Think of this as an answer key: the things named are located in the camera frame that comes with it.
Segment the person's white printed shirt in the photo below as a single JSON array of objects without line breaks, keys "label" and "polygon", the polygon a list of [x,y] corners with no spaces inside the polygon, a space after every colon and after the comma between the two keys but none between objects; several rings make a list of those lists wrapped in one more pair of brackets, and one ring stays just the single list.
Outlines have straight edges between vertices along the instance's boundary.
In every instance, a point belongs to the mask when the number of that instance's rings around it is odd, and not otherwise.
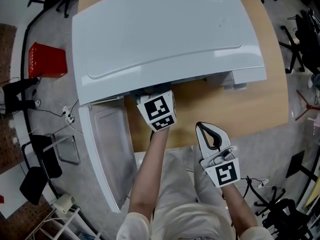
[{"label": "person's white printed shirt", "polygon": [[259,225],[238,236],[222,190],[212,184],[197,161],[191,178],[179,155],[197,160],[200,150],[191,147],[165,153],[151,219],[128,212],[116,240],[274,240]]}]

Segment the red metal stand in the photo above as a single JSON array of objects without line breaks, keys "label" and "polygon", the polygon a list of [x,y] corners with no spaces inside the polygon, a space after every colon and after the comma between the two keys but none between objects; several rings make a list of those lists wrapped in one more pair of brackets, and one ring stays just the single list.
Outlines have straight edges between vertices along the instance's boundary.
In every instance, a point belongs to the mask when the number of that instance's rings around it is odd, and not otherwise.
[{"label": "red metal stand", "polygon": [[305,103],[305,110],[303,113],[301,113],[296,119],[295,121],[298,121],[301,117],[303,117],[308,111],[317,111],[317,112],[320,112],[320,107],[318,106],[315,106],[315,105],[311,105],[308,103],[308,101],[305,99],[305,97],[302,95],[302,93],[299,91],[299,90],[296,90],[297,92],[297,95],[302,98],[302,100],[304,101]]}]

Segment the person's right forearm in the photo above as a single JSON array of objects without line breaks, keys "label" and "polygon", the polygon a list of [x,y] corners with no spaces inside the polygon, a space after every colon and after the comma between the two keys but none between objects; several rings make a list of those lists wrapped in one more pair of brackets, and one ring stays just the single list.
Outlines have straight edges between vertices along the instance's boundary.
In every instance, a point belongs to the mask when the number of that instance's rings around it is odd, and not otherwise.
[{"label": "person's right forearm", "polygon": [[257,227],[258,223],[254,213],[235,185],[223,186],[221,190],[228,207],[231,222],[238,236],[241,237],[249,228]]}]

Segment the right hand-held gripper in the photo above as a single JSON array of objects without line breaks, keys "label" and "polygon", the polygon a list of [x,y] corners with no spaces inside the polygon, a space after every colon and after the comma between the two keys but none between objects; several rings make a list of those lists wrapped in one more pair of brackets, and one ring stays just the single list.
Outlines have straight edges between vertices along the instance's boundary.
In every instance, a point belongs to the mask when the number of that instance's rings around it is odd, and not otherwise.
[{"label": "right hand-held gripper", "polygon": [[221,188],[239,181],[239,159],[234,156],[235,150],[230,147],[227,133],[214,124],[201,121],[196,123],[195,131],[203,158],[200,165],[212,183]]}]

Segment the white power strip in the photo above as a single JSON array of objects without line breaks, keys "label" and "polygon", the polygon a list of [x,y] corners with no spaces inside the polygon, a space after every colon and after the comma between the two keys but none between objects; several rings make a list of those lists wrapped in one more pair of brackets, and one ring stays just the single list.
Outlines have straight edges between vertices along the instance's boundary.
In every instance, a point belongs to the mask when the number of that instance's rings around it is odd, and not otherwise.
[{"label": "white power strip", "polygon": [[254,186],[255,188],[260,189],[268,184],[269,179],[268,178],[262,178],[262,179],[251,178],[251,181],[252,183],[255,183],[255,186]]},{"label": "white power strip", "polygon": [[74,106],[75,104],[71,106],[66,106],[62,104],[62,115],[65,116],[65,120],[68,125],[71,125],[75,121],[75,117],[72,114]]}]

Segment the cream small appliance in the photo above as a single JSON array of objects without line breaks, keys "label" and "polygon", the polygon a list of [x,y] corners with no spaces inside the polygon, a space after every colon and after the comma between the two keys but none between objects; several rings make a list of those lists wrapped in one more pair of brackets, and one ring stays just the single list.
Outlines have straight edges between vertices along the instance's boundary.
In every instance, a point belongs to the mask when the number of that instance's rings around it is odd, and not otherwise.
[{"label": "cream small appliance", "polygon": [[74,203],[74,197],[68,193],[65,193],[53,203],[53,206],[61,213],[67,214],[67,212],[71,209]]}]

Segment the person's left forearm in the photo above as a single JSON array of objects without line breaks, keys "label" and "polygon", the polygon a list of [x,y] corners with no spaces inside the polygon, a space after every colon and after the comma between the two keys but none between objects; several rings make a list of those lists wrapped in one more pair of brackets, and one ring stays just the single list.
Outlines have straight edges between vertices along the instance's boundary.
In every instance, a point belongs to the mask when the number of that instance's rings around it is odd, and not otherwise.
[{"label": "person's left forearm", "polygon": [[139,213],[148,220],[157,205],[169,132],[167,127],[152,135],[131,190],[128,212]]}]

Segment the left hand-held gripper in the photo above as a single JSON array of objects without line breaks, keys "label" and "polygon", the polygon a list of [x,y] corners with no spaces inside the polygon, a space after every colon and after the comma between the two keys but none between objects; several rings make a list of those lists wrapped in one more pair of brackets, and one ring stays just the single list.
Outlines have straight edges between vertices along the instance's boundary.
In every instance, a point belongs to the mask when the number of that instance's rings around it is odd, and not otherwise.
[{"label": "left hand-held gripper", "polygon": [[141,95],[137,108],[148,126],[158,132],[177,122],[176,102],[171,90],[153,95]]}]

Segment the white washing machine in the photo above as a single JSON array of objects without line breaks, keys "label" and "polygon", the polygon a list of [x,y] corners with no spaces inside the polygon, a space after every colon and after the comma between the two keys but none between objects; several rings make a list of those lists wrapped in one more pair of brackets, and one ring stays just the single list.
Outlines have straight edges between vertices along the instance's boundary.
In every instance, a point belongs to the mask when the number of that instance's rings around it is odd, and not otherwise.
[{"label": "white washing machine", "polygon": [[241,0],[101,0],[73,17],[72,56],[85,144],[115,213],[137,173],[125,95],[211,76],[221,86],[267,78]]}]

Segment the black flat stand base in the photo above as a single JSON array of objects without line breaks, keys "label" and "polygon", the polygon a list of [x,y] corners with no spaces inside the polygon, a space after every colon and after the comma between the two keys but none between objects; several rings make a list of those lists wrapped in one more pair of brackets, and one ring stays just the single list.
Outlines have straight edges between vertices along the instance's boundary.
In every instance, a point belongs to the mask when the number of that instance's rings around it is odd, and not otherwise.
[{"label": "black flat stand base", "polygon": [[316,176],[315,171],[316,171],[317,164],[319,161],[319,156],[318,155],[316,156],[315,162],[313,163],[313,166],[312,166],[312,169],[309,170],[302,165],[304,155],[305,155],[305,151],[303,150],[303,151],[300,151],[299,153],[297,153],[291,157],[285,178],[289,178],[289,177],[293,176],[294,174],[298,173],[299,171],[301,171],[310,180],[312,180],[314,182],[317,181],[318,176]]}]

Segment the red plastic crate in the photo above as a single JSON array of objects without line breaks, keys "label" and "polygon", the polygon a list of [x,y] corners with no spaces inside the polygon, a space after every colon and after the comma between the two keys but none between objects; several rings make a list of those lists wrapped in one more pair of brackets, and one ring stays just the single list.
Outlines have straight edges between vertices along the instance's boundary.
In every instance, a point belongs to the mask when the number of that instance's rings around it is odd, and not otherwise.
[{"label": "red plastic crate", "polygon": [[63,49],[35,42],[28,51],[29,78],[60,78],[68,73]]}]

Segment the black folding chair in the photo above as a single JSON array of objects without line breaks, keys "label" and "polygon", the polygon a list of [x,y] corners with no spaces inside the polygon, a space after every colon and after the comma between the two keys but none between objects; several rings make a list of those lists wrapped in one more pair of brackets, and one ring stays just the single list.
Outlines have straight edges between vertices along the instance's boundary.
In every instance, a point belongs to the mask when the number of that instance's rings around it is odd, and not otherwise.
[{"label": "black folding chair", "polygon": [[[61,156],[58,145],[65,141],[71,141],[76,157],[75,161],[64,159]],[[39,166],[30,166],[29,164],[25,153],[25,149],[29,145],[33,148]],[[53,186],[51,179],[57,179],[63,173],[59,161],[73,166],[81,164],[75,137],[67,135],[56,139],[54,134],[32,135],[30,141],[21,146],[21,150],[28,172],[19,190],[27,201],[33,205],[38,205],[46,186],[49,186],[57,199],[61,197]]]}]

